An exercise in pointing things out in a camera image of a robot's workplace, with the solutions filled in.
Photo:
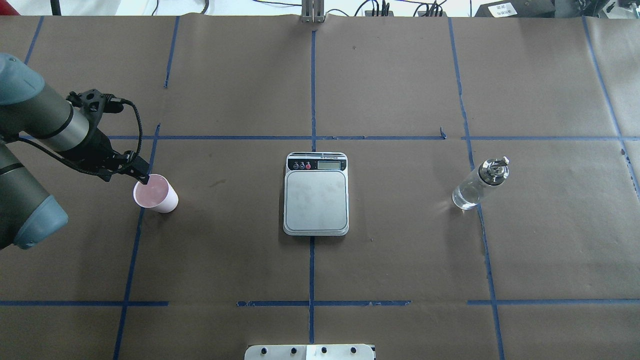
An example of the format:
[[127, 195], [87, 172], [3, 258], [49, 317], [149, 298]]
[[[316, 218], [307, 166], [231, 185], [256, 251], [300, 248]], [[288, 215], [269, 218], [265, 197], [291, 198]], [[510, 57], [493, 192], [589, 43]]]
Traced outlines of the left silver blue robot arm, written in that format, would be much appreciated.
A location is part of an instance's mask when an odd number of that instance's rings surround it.
[[[60, 95], [44, 77], [13, 54], [0, 57], [0, 244], [30, 249], [61, 230], [69, 215], [16, 154], [20, 145], [79, 174], [109, 182], [117, 174], [149, 182], [142, 157], [143, 127], [131, 100], [98, 89]], [[105, 114], [130, 107], [135, 148], [119, 152], [99, 129]]]

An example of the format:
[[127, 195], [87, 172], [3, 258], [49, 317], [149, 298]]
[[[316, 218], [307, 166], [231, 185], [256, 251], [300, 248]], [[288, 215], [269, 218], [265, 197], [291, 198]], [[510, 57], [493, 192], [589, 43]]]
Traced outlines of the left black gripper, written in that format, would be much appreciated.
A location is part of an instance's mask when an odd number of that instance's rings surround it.
[[[131, 151], [117, 152], [110, 139], [99, 129], [94, 130], [82, 147], [78, 148], [75, 165], [83, 171], [95, 173], [104, 182], [110, 182], [131, 161]], [[123, 174], [137, 180], [142, 185], [149, 182], [150, 164], [140, 155], [135, 157]]]

